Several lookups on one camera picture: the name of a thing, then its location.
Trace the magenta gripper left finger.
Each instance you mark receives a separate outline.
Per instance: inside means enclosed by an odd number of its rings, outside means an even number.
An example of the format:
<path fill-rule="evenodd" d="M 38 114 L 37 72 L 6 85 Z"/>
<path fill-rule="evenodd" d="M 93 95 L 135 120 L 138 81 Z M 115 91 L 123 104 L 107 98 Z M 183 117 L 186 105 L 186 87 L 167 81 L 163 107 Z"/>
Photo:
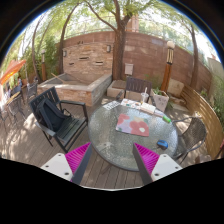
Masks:
<path fill-rule="evenodd" d="M 91 154 L 92 145 L 88 142 L 66 154 L 57 153 L 42 165 L 41 168 L 79 185 L 87 168 Z"/>

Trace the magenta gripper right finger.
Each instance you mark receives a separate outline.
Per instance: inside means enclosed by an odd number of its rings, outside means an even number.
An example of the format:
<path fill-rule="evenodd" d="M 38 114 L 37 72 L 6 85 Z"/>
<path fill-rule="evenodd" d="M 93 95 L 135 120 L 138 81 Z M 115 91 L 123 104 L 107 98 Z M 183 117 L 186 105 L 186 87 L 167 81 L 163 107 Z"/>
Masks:
<path fill-rule="evenodd" d="M 182 169 L 169 155 L 159 155 L 137 143 L 133 144 L 133 155 L 144 185 Z"/>

